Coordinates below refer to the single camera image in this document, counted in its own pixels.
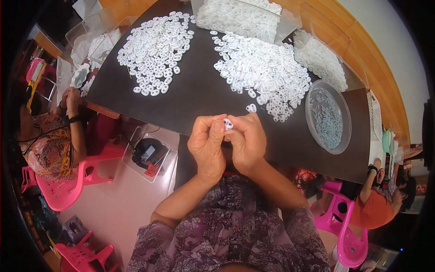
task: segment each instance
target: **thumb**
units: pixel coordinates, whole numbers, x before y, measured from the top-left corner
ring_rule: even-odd
[[[213,123],[211,123],[208,142],[211,145],[221,146],[222,140],[224,139],[224,131],[224,122],[222,120],[214,120]]]
[[[235,151],[241,150],[245,144],[244,136],[237,130],[231,129],[226,131],[225,137],[230,139],[231,144],[233,145],[233,150]]]

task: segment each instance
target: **wristwatch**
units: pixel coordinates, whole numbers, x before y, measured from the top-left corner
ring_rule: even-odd
[[[378,173],[378,169],[377,169],[375,166],[370,165],[370,166],[368,167],[367,174],[369,174],[369,172],[370,172],[371,170],[375,170],[375,171],[376,171],[376,174]]]
[[[81,120],[80,115],[76,115],[76,116],[74,116],[74,117],[68,119],[68,123],[69,123],[69,124],[72,124],[72,123],[78,122],[78,121],[80,121],[80,120]]]

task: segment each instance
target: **purple floral blouse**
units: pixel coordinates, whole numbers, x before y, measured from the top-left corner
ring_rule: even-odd
[[[285,223],[276,212],[255,183],[223,178],[175,231],[159,221],[141,227],[127,272],[216,271],[235,263],[329,272],[310,210],[295,209]]]

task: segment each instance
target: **hand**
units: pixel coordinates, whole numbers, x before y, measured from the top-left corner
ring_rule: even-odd
[[[377,183],[381,183],[383,180],[384,180],[384,177],[385,177],[385,169],[384,168],[381,168],[381,169],[379,169],[379,171],[378,171],[378,176],[377,176]]]
[[[266,153],[266,134],[256,113],[240,117],[229,115],[228,119],[234,129],[225,131],[224,135],[233,145],[234,167],[249,177]]]
[[[78,108],[80,104],[80,91],[79,89],[73,88],[69,91],[67,97],[67,110],[68,115],[77,115]]]
[[[203,182],[216,184],[225,171],[226,163],[221,144],[225,131],[222,120],[226,117],[226,114],[200,116],[193,125],[187,147],[198,165],[197,177]]]
[[[59,105],[63,110],[66,110],[67,108],[67,98],[71,90],[74,90],[74,87],[68,87],[62,95],[62,100],[60,101]]]
[[[373,162],[373,166],[375,166],[377,169],[381,168],[381,159],[376,158]]]

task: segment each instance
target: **pile of white plastic parts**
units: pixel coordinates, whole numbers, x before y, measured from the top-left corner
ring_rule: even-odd
[[[268,10],[274,14],[281,13],[281,6],[267,0],[242,0],[242,2]],[[199,27],[231,31],[235,34],[257,38],[273,44],[279,17],[260,9],[234,0],[205,0],[199,8],[196,24]]]
[[[245,91],[258,105],[266,104],[275,122],[287,120],[301,104],[311,83],[307,69],[294,60],[293,46],[265,43],[229,31],[222,39],[215,36],[212,40],[217,45],[214,50],[223,58],[214,68],[231,85],[231,90],[239,94]],[[250,104],[246,110],[256,112],[257,109],[255,104]]]
[[[344,92],[345,72],[335,53],[305,30],[297,30],[293,35],[294,59],[334,89]]]
[[[194,32],[188,30],[189,19],[194,16],[172,11],[169,16],[154,17],[131,30],[117,59],[136,77],[139,86],[133,92],[156,96],[168,91],[173,74],[180,73],[177,62],[190,49]]]
[[[115,29],[111,33],[111,37],[114,40],[119,40],[121,38],[121,33],[119,29]],[[111,40],[109,39],[109,36],[107,33],[104,33],[96,38],[94,38],[89,46],[87,59],[89,60],[89,66],[91,72],[93,72],[95,69],[99,69],[101,67],[101,64],[98,61],[95,61],[93,59],[97,59],[100,62],[104,62],[106,60],[106,57],[103,57],[104,55],[108,55],[110,51],[113,49],[113,44]],[[92,76],[92,78],[89,81],[86,81],[84,86],[80,88],[80,96],[85,97],[87,96],[89,89],[94,82],[95,75]]]

